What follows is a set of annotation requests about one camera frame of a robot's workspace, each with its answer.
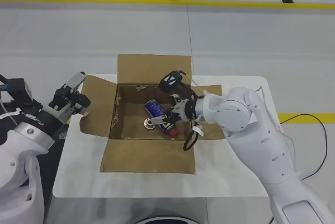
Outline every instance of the gray floor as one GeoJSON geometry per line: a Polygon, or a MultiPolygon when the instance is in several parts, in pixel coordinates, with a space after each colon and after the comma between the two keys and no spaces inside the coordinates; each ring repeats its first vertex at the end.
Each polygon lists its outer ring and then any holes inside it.
{"type": "MultiPolygon", "coordinates": [[[[116,73],[121,53],[191,55],[196,75],[266,77],[279,113],[335,113],[335,11],[0,4],[0,72],[25,78],[43,103],[77,71],[116,73]]],[[[335,213],[335,124],[326,128],[328,160],[307,184],[335,213]]],[[[315,170],[324,153],[321,127],[284,130],[300,172],[315,170]]],[[[266,223],[271,216],[267,198],[54,199],[51,211],[49,223],[123,224],[163,213],[266,223]]]]}

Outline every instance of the blue spray can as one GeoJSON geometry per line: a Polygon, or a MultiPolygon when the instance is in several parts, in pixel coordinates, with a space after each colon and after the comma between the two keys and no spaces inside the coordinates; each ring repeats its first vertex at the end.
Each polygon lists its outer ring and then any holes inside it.
{"type": "MultiPolygon", "coordinates": [[[[165,110],[161,107],[161,105],[155,100],[149,100],[145,105],[145,110],[150,115],[151,118],[155,118],[158,116],[167,117],[165,110]]],[[[157,125],[160,130],[165,133],[169,134],[171,137],[175,137],[178,134],[178,131],[175,129],[176,124],[158,124],[157,125]]]]}

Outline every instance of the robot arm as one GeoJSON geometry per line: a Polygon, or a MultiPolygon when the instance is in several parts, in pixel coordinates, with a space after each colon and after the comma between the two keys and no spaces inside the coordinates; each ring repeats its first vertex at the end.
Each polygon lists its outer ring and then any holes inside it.
{"type": "Polygon", "coordinates": [[[181,120],[203,118],[221,127],[237,157],[265,187],[277,223],[335,223],[325,203],[296,176],[288,156],[287,140],[255,91],[236,87],[225,96],[198,97],[193,104],[192,116],[186,110],[177,109],[181,107],[178,104],[172,112],[185,113],[179,116],[181,120]],[[249,123],[252,114],[257,121],[249,123]]]}
{"type": "Polygon", "coordinates": [[[85,73],[77,73],[56,90],[49,104],[42,106],[32,98],[22,78],[8,80],[0,75],[0,92],[7,91],[21,107],[0,119],[23,117],[0,145],[0,223],[43,223],[43,192],[36,156],[48,153],[55,133],[73,114],[84,113],[90,105],[89,99],[77,91],[85,79],[85,73]],[[25,105],[34,107],[32,114],[27,114],[25,105]]]}

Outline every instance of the white table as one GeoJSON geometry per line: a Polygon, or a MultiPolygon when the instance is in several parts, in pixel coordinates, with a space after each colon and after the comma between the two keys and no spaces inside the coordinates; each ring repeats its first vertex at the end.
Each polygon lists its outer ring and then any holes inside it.
{"type": "MultiPolygon", "coordinates": [[[[115,74],[93,74],[115,82],[115,74]]],[[[200,85],[222,85],[223,94],[243,86],[263,87],[265,100],[278,121],[268,83],[263,77],[194,76],[200,85]]],[[[83,134],[81,115],[72,117],[53,194],[57,198],[207,198],[266,197],[257,179],[236,157],[227,140],[197,141],[196,175],[99,172],[107,138],[83,134]]]]}

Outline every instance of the cardboard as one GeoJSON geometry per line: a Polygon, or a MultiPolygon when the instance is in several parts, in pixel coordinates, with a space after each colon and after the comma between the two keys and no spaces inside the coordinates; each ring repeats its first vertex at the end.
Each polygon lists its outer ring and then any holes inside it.
{"type": "MultiPolygon", "coordinates": [[[[101,172],[195,173],[193,149],[183,150],[190,123],[177,124],[179,135],[175,139],[157,127],[147,130],[143,125],[148,117],[144,109],[148,100],[157,99],[165,109],[170,107],[168,95],[158,89],[157,84],[177,68],[190,76],[191,57],[124,54],[118,56],[118,84],[87,77],[82,92],[91,100],[91,106],[88,115],[81,119],[81,131],[109,138],[101,172]]],[[[183,81],[191,84],[188,77],[183,81]]],[[[201,88],[221,94],[220,85],[201,88]]],[[[203,130],[203,139],[224,138],[218,126],[204,124],[203,130]]]]}

